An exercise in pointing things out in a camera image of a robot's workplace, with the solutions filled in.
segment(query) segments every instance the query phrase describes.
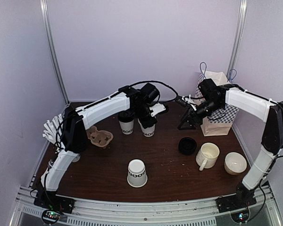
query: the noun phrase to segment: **paper bag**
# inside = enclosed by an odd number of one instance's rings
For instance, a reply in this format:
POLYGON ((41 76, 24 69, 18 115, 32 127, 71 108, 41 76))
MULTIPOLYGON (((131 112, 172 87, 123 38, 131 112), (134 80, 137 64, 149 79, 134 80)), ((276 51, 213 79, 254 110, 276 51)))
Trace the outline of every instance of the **paper bag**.
MULTIPOLYGON (((205 75, 201 73, 199 76, 195 97, 202 97, 198 85, 204 79, 212 79, 217 86, 230 83, 223 72, 216 73, 205 71, 205 75)), ((203 101, 205 101, 205 99, 195 100, 195 103, 199 105, 203 101)), ((227 135, 232 127, 238 110, 237 107, 226 104, 225 109, 214 111, 209 117, 204 118, 203 124, 200 126, 203 135, 205 137, 227 135)))

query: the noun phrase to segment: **black cup lid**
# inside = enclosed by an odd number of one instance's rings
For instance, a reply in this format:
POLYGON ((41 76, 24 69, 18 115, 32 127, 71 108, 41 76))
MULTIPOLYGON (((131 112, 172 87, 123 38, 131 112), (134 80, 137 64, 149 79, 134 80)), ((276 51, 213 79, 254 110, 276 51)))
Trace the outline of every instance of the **black cup lid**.
POLYGON ((134 120, 134 113, 128 110, 122 111, 118 113, 117 118, 121 122, 131 122, 132 120, 134 120))
POLYGON ((197 143, 190 137, 184 137, 179 141, 178 149, 182 154, 190 155, 196 150, 197 143))

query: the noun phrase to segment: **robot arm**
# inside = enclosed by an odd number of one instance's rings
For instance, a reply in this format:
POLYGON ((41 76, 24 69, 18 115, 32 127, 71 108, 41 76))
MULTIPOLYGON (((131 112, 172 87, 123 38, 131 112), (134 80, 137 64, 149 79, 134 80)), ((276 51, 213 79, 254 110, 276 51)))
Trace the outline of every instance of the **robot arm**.
POLYGON ((73 206, 73 200, 61 199, 56 196, 56 191, 71 162, 87 148, 89 141, 86 130, 95 123, 125 110, 132 111, 144 128, 151 127, 157 123, 155 116, 167 111, 166 107, 159 103, 150 106, 158 95, 156 87, 147 83, 141 89, 122 87, 114 94, 86 106, 76 109, 68 107, 63 121, 60 122, 62 134, 57 156, 49 161, 46 172, 37 182, 38 197, 34 204, 42 207, 62 206, 63 212, 71 212, 72 208, 68 206, 73 206))
POLYGON ((266 123, 259 155, 248 174, 237 185, 237 194, 233 198, 228 196, 217 200, 221 212, 242 208, 246 204, 255 204, 254 190, 261 179, 269 173, 275 158, 283 148, 283 102, 277 103, 259 97, 237 85, 216 86, 211 79, 200 83, 199 89, 205 98, 199 106, 188 104, 186 98, 178 100, 180 104, 189 106, 183 121, 188 121, 192 127, 195 124, 201 125, 203 118, 210 116, 219 108, 224 108, 225 104, 238 107, 266 123))

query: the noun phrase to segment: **wooden table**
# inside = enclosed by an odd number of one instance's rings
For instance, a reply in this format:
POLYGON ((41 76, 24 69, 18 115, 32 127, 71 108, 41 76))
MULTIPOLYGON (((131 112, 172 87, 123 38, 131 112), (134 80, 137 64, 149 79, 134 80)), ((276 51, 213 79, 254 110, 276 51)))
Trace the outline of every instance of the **wooden table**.
MULTIPOLYGON (((86 103, 75 103, 75 106, 86 103)), ((133 134, 124 135, 117 115, 97 123, 98 130, 108 130, 114 139, 106 149, 89 145, 79 162, 72 163, 59 185, 58 194, 76 198, 116 202, 164 202, 208 198, 235 193, 235 187, 249 168, 238 176, 226 173, 224 159, 229 152, 244 155, 231 130, 227 136, 204 137, 200 128, 178 130, 185 109, 169 103, 169 112, 158 115, 155 135, 144 137, 135 120, 133 134), (178 151, 178 142, 192 137, 197 142, 193 155, 178 151), (195 161, 202 144, 212 142, 220 149, 213 168, 199 171, 195 161), (144 187, 133 188, 127 183, 127 167, 132 159, 141 159, 146 165, 148 182, 144 187)), ((53 156, 50 145, 37 176, 47 167, 53 156)))

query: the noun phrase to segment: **white cable tie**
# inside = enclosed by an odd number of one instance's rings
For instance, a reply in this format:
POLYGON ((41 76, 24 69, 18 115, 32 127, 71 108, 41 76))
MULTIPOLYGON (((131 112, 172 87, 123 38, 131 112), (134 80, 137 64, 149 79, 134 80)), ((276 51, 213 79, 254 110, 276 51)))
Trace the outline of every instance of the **white cable tie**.
POLYGON ((269 174, 269 172, 265 172, 265 171, 263 171, 262 169, 260 169, 255 163, 254 163, 254 166, 257 167, 257 169, 258 169, 261 173, 269 174))

